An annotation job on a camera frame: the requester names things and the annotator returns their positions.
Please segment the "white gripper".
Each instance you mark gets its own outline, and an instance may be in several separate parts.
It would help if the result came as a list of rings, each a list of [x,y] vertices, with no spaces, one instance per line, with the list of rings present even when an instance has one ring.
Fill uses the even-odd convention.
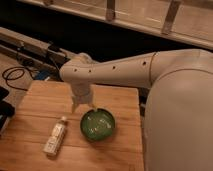
[[[71,85],[72,90],[72,114],[75,113],[79,104],[88,104],[93,110],[97,110],[97,106],[93,102],[93,91],[90,84],[76,83]]]

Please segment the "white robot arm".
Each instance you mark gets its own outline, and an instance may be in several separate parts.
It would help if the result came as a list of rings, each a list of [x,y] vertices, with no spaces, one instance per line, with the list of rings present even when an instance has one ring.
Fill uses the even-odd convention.
[[[213,52],[158,51],[96,62],[80,53],[60,68],[73,105],[92,106],[93,84],[149,90],[144,118],[146,171],[213,171]]]

